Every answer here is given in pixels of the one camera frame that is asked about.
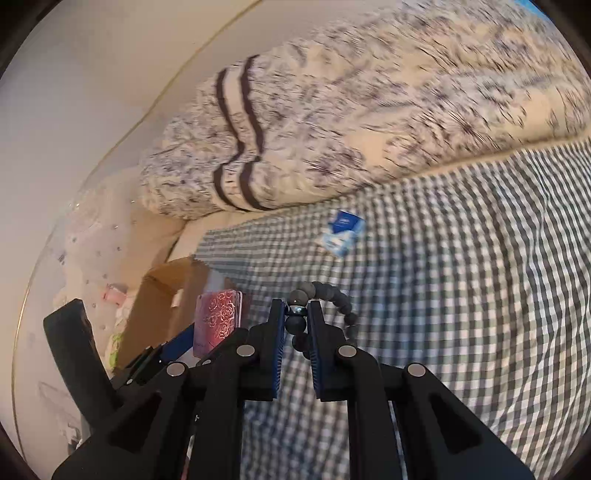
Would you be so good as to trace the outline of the pink embossed card case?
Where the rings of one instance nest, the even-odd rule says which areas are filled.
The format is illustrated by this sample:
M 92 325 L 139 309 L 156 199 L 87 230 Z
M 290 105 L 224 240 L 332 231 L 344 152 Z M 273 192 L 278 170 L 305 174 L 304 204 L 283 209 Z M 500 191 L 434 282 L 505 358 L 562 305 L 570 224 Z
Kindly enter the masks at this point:
M 193 356 L 204 358 L 242 323 L 242 292 L 225 289 L 201 294 L 193 317 Z

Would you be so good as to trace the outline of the blue tissue pack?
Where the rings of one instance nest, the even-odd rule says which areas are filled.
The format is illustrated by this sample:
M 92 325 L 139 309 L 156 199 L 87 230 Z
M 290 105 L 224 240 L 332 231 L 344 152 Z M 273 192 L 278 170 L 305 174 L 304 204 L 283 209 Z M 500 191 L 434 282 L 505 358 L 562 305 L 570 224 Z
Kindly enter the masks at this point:
M 315 239 L 315 244 L 335 257 L 345 257 L 355 246 L 365 227 L 366 221 L 362 217 L 339 210 L 335 218 L 322 229 L 321 234 Z

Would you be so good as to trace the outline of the cardboard box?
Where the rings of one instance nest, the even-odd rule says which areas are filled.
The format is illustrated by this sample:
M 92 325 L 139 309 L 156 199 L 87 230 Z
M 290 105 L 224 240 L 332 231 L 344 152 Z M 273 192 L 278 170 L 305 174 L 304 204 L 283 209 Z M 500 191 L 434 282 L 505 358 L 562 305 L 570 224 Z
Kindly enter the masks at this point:
M 147 347 L 171 340 L 193 323 L 197 298 L 228 287 L 228 279 L 192 256 L 148 271 L 142 278 L 116 350 L 122 370 Z

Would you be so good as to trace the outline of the white tufted headboard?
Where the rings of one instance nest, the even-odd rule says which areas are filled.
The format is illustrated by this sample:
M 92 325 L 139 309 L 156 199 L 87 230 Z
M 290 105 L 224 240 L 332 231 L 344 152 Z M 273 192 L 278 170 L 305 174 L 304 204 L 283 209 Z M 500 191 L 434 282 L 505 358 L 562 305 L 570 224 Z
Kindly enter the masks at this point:
M 124 168 L 83 189 L 50 235 L 21 311 L 14 359 L 14 400 L 21 448 L 66 449 L 80 417 L 47 345 L 43 320 L 82 300 L 99 357 L 114 369 L 132 300 L 142 276 L 164 262 L 183 228 L 180 220 L 146 210 L 138 167 Z

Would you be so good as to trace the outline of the floral cream duvet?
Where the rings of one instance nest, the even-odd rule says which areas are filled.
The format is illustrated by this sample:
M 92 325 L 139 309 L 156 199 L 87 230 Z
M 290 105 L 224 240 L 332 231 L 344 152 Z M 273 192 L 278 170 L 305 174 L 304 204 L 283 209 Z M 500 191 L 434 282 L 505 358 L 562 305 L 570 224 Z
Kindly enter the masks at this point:
M 515 1 L 396 1 L 200 83 L 141 162 L 150 211 L 270 211 L 590 123 L 590 78 Z

